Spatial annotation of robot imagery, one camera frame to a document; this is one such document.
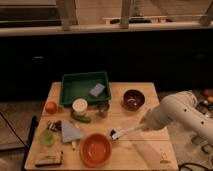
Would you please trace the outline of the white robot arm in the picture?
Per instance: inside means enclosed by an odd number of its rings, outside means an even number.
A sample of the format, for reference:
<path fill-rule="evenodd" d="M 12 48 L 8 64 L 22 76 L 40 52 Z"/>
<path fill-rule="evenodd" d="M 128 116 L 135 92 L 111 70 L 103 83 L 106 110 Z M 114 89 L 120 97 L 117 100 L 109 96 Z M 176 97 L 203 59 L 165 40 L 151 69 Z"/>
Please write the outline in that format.
<path fill-rule="evenodd" d="M 196 109 L 197 104 L 197 97 L 191 91 L 165 96 L 156 107 L 149 109 L 143 116 L 142 129 L 160 130 L 172 121 L 177 121 L 213 145 L 213 119 L 199 112 Z"/>

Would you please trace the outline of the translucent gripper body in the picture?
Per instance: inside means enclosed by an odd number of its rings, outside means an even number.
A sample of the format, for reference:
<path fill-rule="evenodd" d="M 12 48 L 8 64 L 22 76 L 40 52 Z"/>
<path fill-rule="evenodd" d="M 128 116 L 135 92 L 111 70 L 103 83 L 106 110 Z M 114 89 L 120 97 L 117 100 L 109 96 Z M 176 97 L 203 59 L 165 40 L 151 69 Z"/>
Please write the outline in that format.
<path fill-rule="evenodd" d="M 142 119 L 140 120 L 140 124 L 142 125 L 143 131 L 150 131 L 152 129 L 152 117 L 151 113 L 146 113 Z"/>

